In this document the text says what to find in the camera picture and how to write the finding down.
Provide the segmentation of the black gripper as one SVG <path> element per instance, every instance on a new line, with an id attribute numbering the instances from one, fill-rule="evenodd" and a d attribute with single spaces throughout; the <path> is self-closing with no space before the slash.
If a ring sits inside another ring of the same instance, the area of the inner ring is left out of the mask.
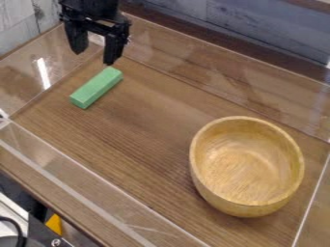
<path id="1" fill-rule="evenodd" d="M 120 11 L 120 0 L 59 0 L 60 20 L 75 54 L 89 45 L 88 32 L 104 37 L 103 63 L 112 66 L 128 44 L 131 22 Z"/>

